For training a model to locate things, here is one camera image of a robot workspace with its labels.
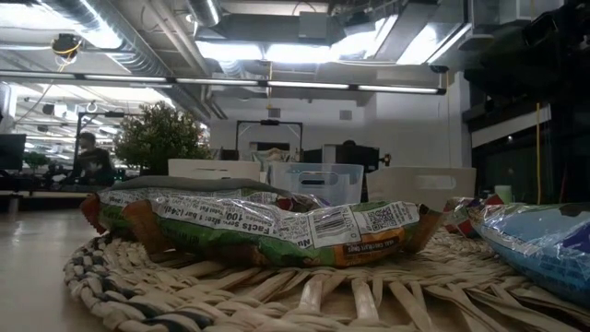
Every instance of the green plant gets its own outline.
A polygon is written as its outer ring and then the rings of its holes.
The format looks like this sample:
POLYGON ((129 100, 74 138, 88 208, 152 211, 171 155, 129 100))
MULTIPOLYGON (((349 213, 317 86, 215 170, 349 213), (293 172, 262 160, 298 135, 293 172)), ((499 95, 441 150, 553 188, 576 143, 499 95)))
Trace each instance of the green plant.
POLYGON ((153 174, 168 174, 168 159, 209 159, 209 150, 198 145, 199 123, 164 101, 141 105, 140 116, 127 116, 114 139, 115 156, 130 167, 153 174))
POLYGON ((23 160, 33 170, 33 173, 35 173, 41 166, 49 163, 49 158, 39 152, 25 152, 23 160))

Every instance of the snack bag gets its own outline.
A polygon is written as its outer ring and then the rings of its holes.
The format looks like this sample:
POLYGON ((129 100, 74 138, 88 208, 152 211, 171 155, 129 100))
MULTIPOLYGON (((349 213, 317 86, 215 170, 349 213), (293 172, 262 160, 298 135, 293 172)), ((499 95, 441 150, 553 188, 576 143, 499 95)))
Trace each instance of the snack bag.
POLYGON ((466 238, 479 237, 471 225, 469 211, 479 206, 503 204, 498 195, 493 195, 485 200, 479 198, 453 197, 447 200, 442 214, 442 224, 450 233, 460 233, 466 238))
POLYGON ((128 222, 121 212, 130 203, 142 199, 176 196, 237 198, 260 204, 273 204, 292 211, 324 207, 323 201, 309 195, 291 194, 267 184, 246 179, 194 180, 170 176, 146 176, 116 184, 89 196, 80 209, 87 221, 102 234, 125 233, 128 222))
POLYGON ((239 199, 163 196, 124 209, 149 253, 173 246, 208 259, 258 266, 349 267, 420 251, 440 214, 405 202, 294 213, 239 199))
POLYGON ((589 307, 590 205, 487 206, 473 224, 508 264, 568 301, 589 307))

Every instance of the yellow cable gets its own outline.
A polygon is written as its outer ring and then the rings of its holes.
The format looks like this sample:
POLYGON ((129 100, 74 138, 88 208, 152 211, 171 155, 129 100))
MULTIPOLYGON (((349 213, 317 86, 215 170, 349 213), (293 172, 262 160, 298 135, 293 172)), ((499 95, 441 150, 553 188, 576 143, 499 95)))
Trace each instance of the yellow cable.
MULTIPOLYGON (((271 61, 268 65, 268 80, 272 80, 273 79, 273 62, 271 61)), ((273 105, 271 104, 271 95, 273 93, 273 89, 271 87, 267 88, 267 95, 266 95, 266 109, 270 110, 273 105)))
POLYGON ((56 51, 56 50, 53 50, 53 52, 55 54, 68 54, 68 53, 72 53, 73 51, 77 50, 80 47, 81 44, 82 44, 82 41, 80 41, 76 46, 72 47, 71 49, 69 49, 67 51, 56 51))
POLYGON ((537 204, 541 204, 541 104, 537 103, 537 204))
POLYGON ((451 167, 451 93, 449 92, 449 70, 446 71, 446 136, 449 141, 449 167, 451 167))

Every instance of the white wall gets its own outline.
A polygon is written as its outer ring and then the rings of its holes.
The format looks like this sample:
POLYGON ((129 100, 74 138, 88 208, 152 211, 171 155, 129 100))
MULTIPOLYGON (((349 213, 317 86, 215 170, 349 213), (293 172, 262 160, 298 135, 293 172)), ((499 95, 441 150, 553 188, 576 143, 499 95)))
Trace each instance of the white wall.
POLYGON ((468 167, 468 84, 455 76, 445 96, 378 93, 365 110, 367 145, 392 155, 392 166, 468 167))
MULTIPOLYGON (((455 76, 445 96, 378 93, 358 108, 354 101, 276 100, 282 109, 281 121, 304 123, 303 148, 321 148, 353 139, 357 144, 390 153, 393 166, 469 167, 470 135, 462 123, 461 112, 469 108, 468 83, 463 73, 455 76), (340 110, 352 110, 353 121, 338 120, 340 110)), ((230 119, 266 119, 266 101, 219 101, 230 119)), ((234 148, 235 120, 211 124, 212 148, 234 148)), ((287 127, 261 127, 246 130, 238 149, 250 142, 290 143, 299 146, 299 138, 287 127)))
MULTIPOLYGON (((218 100, 218 104, 232 120, 211 123, 210 146, 212 148, 235 148, 236 120, 266 119, 268 111, 266 100, 239 101, 236 99, 218 100)), ((303 123, 303 149, 321 148, 325 144, 342 144, 353 139, 364 144, 364 108, 355 101, 308 101, 272 100, 272 106, 281 109, 280 121, 303 123), (340 110, 351 110, 352 121, 339 120, 340 110)), ((299 127, 292 125, 289 130, 281 126, 261 126, 254 124, 250 129, 242 124, 239 150, 249 149, 250 142, 289 143, 291 149, 299 147, 299 127)))
MULTIPOLYGON (((299 137, 286 126, 261 126, 254 124, 246 129, 247 124, 240 126, 243 134, 239 140, 239 150, 248 150, 250 142, 289 143, 291 149, 299 147, 299 137)), ((291 129, 299 133, 299 127, 292 125, 291 129)), ((236 121, 216 121, 211 123, 210 146, 212 148, 234 149, 236 139, 236 121)), ((303 149, 321 148, 325 144, 342 144, 347 139, 353 139, 358 144, 364 144, 362 127, 335 127, 327 125, 303 125, 303 149)))

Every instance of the braided rope mat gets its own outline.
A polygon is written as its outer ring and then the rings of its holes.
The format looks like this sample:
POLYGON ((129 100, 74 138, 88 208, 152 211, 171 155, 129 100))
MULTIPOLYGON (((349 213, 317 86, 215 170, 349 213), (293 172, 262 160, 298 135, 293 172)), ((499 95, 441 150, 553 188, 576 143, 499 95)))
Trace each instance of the braided rope mat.
POLYGON ((224 267, 148 256, 106 235, 74 252, 65 284, 125 332, 590 329, 589 311, 519 276, 484 242, 441 231, 417 255, 346 269, 224 267))

